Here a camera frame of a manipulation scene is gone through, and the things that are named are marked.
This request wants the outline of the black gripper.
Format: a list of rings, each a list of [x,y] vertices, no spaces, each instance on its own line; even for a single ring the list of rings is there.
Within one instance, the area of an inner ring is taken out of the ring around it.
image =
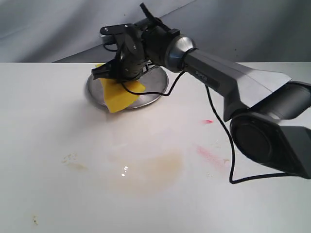
[[[91,70],[94,80],[104,78],[125,82],[139,79],[156,64],[164,64],[168,45],[175,38],[175,29],[166,25],[124,24],[119,25],[118,30],[122,40],[115,58]]]

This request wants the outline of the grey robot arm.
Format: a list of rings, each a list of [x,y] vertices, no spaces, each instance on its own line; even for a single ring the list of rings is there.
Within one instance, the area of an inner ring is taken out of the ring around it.
[[[103,27],[100,34],[105,45],[117,46],[115,57],[91,72],[103,85],[110,112],[147,95],[139,78],[149,64],[188,73],[224,98],[218,121],[230,122],[225,132],[232,150],[275,169],[272,177],[311,177],[311,128],[294,125],[311,110],[309,83],[209,55],[166,26],[122,24]]]

